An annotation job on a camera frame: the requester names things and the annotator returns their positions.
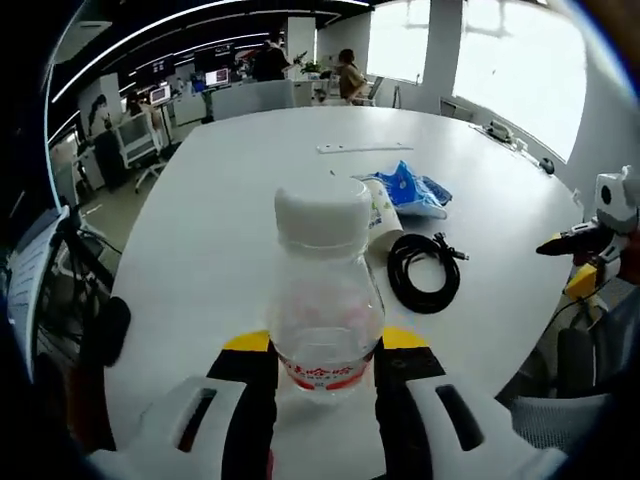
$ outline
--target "man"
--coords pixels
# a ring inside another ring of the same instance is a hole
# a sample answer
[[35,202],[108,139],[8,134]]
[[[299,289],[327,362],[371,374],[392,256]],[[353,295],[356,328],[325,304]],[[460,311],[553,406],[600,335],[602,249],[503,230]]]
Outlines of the man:
[[258,82],[270,82],[272,80],[284,80],[285,72],[300,63],[298,59],[289,63],[280,48],[282,36],[280,32],[273,32],[254,60],[253,78]]

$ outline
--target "white bottle cap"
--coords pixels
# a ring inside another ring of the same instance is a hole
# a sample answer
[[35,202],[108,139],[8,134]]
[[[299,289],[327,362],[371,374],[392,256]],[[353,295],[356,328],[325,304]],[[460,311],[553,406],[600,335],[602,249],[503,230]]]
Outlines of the white bottle cap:
[[355,254],[367,245],[371,193],[355,178],[306,177],[278,189],[275,209],[280,242],[287,249],[334,256]]

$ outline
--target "ceiling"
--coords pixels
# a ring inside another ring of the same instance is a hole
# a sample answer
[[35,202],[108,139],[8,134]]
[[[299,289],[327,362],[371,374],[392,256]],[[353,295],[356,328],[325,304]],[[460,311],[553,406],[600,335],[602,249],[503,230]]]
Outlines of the ceiling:
[[[292,15],[315,17],[316,27],[322,28],[372,9],[338,0],[90,0],[86,4],[76,23],[110,22],[111,26],[95,38],[81,36],[78,42],[71,41],[67,47],[75,55],[57,59],[50,90],[50,98],[56,100],[49,110],[50,133],[76,111],[78,93],[100,75],[117,72],[121,86],[125,86],[130,72],[154,59],[214,40],[267,33],[282,28]],[[123,39],[156,22],[157,26],[104,55]],[[247,43],[264,39],[250,38]],[[83,73],[96,59],[99,60]]]

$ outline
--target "plastic water bottle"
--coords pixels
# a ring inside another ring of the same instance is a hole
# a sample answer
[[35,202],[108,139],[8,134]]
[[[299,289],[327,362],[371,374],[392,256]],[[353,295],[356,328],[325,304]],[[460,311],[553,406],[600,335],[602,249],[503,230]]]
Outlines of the plastic water bottle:
[[384,314],[364,259],[371,194],[352,178],[313,177],[275,196],[282,255],[268,321],[287,373],[333,396],[356,385]]

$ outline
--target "computer monitor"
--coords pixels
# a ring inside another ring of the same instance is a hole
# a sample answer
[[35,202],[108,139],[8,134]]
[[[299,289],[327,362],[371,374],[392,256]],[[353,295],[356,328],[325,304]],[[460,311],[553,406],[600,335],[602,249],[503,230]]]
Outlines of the computer monitor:
[[205,74],[205,83],[207,87],[217,87],[229,83],[229,69],[222,68],[214,72]]
[[149,103],[151,105],[157,105],[158,103],[166,102],[171,98],[171,87],[166,85],[156,90],[152,90],[149,94]]

